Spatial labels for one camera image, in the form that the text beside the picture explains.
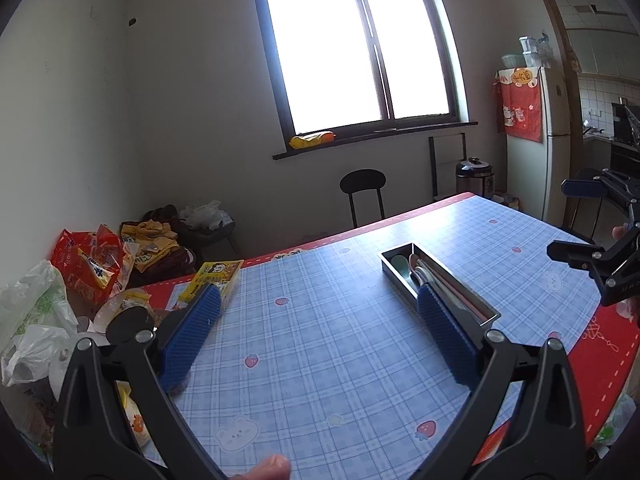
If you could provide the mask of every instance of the blue gripper pad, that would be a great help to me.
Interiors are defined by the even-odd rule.
[[[221,304],[220,292],[215,285],[203,287],[186,307],[187,312],[174,333],[163,348],[158,349],[158,379],[166,392],[180,385],[187,377],[205,339],[220,316]]]
[[[418,291],[418,314],[436,341],[453,378],[473,390],[481,378],[480,352],[431,285],[423,285]]]

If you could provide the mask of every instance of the window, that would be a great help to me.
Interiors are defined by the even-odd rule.
[[[256,0],[287,142],[457,123],[452,71],[432,0]]]

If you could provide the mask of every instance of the yellow book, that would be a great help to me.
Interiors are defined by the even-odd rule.
[[[200,270],[190,281],[187,288],[178,296],[178,306],[187,305],[203,285],[213,283],[220,291],[222,297],[222,308],[226,305],[226,298],[231,296],[238,276],[240,275],[240,267],[244,260],[235,260],[232,262],[205,262]]]

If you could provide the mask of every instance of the window pane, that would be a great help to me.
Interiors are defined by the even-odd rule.
[[[268,0],[296,133],[381,119],[355,0]]]
[[[449,113],[442,65],[423,0],[368,0],[396,119]]]

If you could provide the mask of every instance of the electric pressure cooker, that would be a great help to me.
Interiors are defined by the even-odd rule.
[[[490,164],[470,156],[456,164],[456,192],[470,191],[478,196],[494,196],[494,171]]]

